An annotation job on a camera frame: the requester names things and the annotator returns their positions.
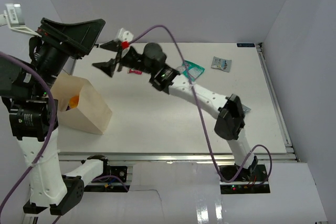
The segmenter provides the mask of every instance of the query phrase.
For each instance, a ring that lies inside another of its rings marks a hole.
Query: orange object inside bag
[[[78,102],[79,102],[79,95],[76,95],[74,97],[72,97],[70,100],[69,100],[69,107],[71,109],[74,109],[78,106]]]

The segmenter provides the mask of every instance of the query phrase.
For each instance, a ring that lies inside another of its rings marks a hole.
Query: paper bag
[[[59,124],[94,134],[105,132],[112,111],[87,79],[61,73],[51,93],[58,100]],[[69,100],[76,95],[79,95],[77,107],[66,110]]]

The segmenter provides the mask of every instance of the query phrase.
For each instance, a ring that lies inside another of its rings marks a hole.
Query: white wall
[[[106,20],[99,41],[124,27],[134,34],[165,24],[180,42],[261,42],[285,0],[51,0],[64,22]],[[170,42],[154,31],[143,42]]]
[[[0,11],[5,9],[5,3],[19,2],[23,7],[26,23],[36,29],[42,17],[60,21],[50,0],[0,0]],[[6,26],[0,27],[0,51],[11,54],[23,60],[29,60],[29,36],[9,31]],[[12,137],[8,112],[0,103],[0,174],[2,200],[12,185],[17,181],[25,169],[23,155],[16,139]],[[8,201],[1,218],[2,223],[20,223],[23,217],[22,206],[28,199],[29,182],[26,179]]]
[[[287,0],[264,45],[295,151],[336,223],[336,0]]]

